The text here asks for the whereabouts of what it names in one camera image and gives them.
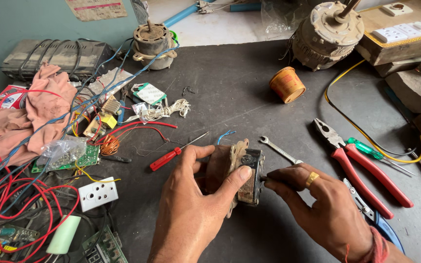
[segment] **wrench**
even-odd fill
[[[282,151],[275,144],[271,143],[271,141],[269,141],[269,138],[267,138],[266,136],[261,136],[261,138],[264,138],[264,139],[263,140],[259,140],[260,142],[265,143],[265,144],[271,146],[274,150],[276,150],[278,153],[280,153],[283,157],[289,159],[289,161],[292,162],[293,164],[299,164],[299,163],[302,163],[303,162],[301,160],[296,160],[295,158],[291,157],[286,152]]]

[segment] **blue pipe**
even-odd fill
[[[215,0],[204,0],[206,2],[212,3]],[[163,22],[166,27],[171,27],[177,22],[179,22],[181,19],[187,17],[188,15],[191,15],[192,13],[196,12],[199,8],[197,7],[197,3],[193,4],[192,6],[188,7],[187,9],[184,9],[183,11],[179,12],[178,14],[168,18]]]
[[[230,6],[230,12],[261,11],[261,3],[237,4]]]

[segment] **hand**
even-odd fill
[[[165,182],[148,262],[197,262],[222,226],[231,201],[251,176],[248,166],[233,171],[214,194],[204,196],[194,173],[207,163],[196,161],[213,153],[213,145],[186,146]]]
[[[311,172],[319,177],[310,185],[316,202],[309,207],[296,191],[305,189]],[[345,261],[347,244],[349,263],[361,260],[370,251],[370,227],[342,181],[305,163],[272,171],[267,176],[270,179],[264,186],[282,197],[301,228],[338,260]]]

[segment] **work table surface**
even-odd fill
[[[149,82],[167,94],[168,104],[186,99],[191,111],[186,118],[178,112],[161,122],[177,125],[170,128],[154,125],[166,138],[187,143],[206,131],[208,135],[195,145],[236,143],[249,139],[249,147],[261,149],[266,155],[264,172],[291,164],[267,145],[259,143],[260,136],[269,139],[294,158],[302,160],[342,179],[345,173],[330,157],[332,149],[317,135],[312,121],[319,118],[347,140],[366,139],[334,110],[324,99],[325,87],[342,71],[362,58],[352,53],[330,69],[312,72],[298,61],[290,63],[307,87],[294,102],[284,104],[269,86],[269,80],[287,66],[288,58],[279,61],[285,51],[285,41],[270,41],[241,45],[183,47],[177,50],[170,69],[145,71],[132,83]],[[135,73],[139,62],[127,58],[124,69]],[[195,94],[186,91],[190,86]],[[330,98],[349,117],[365,129],[382,146],[395,152],[419,147],[418,136],[387,97],[386,82],[367,62],[347,73],[330,90]],[[134,115],[126,111],[125,118]],[[152,129],[134,129],[125,133],[117,155],[132,158],[131,163],[102,160],[88,167],[87,172],[105,177],[121,178],[116,183],[119,200],[112,214],[117,218],[123,253],[130,263],[143,263],[149,254],[159,209],[161,189],[176,164],[177,158],[152,172],[149,164],[173,148]],[[414,207],[403,208],[374,176],[351,160],[369,189],[394,213],[389,224],[402,242],[406,255],[421,262],[421,167],[405,165],[417,176],[409,177],[382,162],[374,160],[395,184],[412,200]],[[81,178],[75,185],[85,185]],[[300,193],[310,205],[313,197],[307,190]],[[216,238],[202,253],[201,263],[227,262],[338,262],[316,244],[295,222],[288,206],[271,190],[264,188],[257,207],[239,204],[225,219]]]

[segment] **red screwdriver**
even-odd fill
[[[181,153],[181,150],[183,150],[184,147],[192,144],[193,142],[201,139],[202,137],[204,137],[204,135],[208,134],[209,132],[206,132],[205,134],[197,137],[196,139],[188,142],[186,145],[184,145],[183,147],[179,148],[176,147],[173,149],[173,151],[165,154],[164,156],[162,156],[161,158],[159,158],[158,160],[156,160],[155,162],[153,162],[150,166],[150,168],[152,169],[152,171],[156,171],[157,169],[159,169],[160,167],[162,167],[164,164],[168,163],[171,159],[173,159],[173,157],[179,155]]]

